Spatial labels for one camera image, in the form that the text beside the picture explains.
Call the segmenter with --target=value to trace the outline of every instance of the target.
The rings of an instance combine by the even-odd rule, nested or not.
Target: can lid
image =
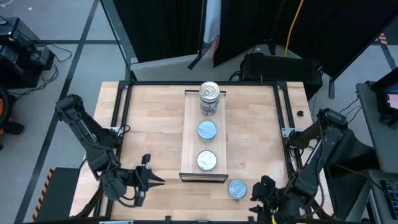
[[[198,134],[201,139],[213,139],[217,134],[217,125],[210,120],[203,120],[198,124]]]
[[[200,85],[200,96],[206,100],[216,99],[220,95],[220,88],[215,82],[204,82]]]
[[[199,153],[197,158],[198,166],[202,170],[212,170],[217,164],[217,157],[214,152],[204,150]]]
[[[242,199],[246,196],[248,188],[242,180],[233,180],[229,184],[229,194],[235,199]]]

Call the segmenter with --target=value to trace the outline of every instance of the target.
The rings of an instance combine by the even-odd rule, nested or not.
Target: black curtain
[[[268,39],[281,0],[223,1],[217,66]],[[300,0],[287,0],[273,35],[285,45]],[[398,14],[394,0],[304,0],[289,50],[337,77]]]
[[[114,0],[139,62],[198,53],[201,0]]]

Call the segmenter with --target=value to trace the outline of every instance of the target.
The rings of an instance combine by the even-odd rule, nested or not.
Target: yellow cable
[[[301,9],[301,5],[303,4],[304,0],[300,1],[300,4],[298,5],[297,11],[296,11],[296,15],[294,16],[292,25],[290,25],[290,29],[289,29],[289,34],[287,35],[287,42],[286,42],[286,48],[285,48],[285,57],[287,55],[287,49],[289,48],[289,40],[290,40],[290,35],[292,33],[292,29],[294,26],[294,23],[296,22],[296,18],[299,15],[300,9]]]

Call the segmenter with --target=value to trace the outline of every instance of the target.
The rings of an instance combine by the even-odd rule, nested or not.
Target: metal can
[[[212,170],[217,164],[217,157],[214,152],[204,150],[199,153],[197,158],[198,166],[201,170]]]
[[[213,121],[203,120],[198,124],[199,139],[211,142],[217,135],[217,125]]]
[[[229,194],[232,196],[232,198],[242,199],[244,196],[246,196],[247,192],[248,187],[242,180],[233,180],[229,184]]]
[[[215,82],[204,82],[200,85],[200,108],[207,116],[215,114],[220,98],[220,88]]]

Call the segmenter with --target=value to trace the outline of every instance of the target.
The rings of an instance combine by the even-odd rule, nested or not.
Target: metal bracket
[[[282,135],[284,138],[287,138],[292,131],[295,131],[295,128],[282,128]]]
[[[108,129],[111,129],[114,132],[116,132],[118,134],[118,136],[122,135],[124,132],[124,128],[122,128],[122,127],[110,127]]]
[[[133,224],[134,220],[123,220],[123,221],[105,221],[99,222],[98,224]]]

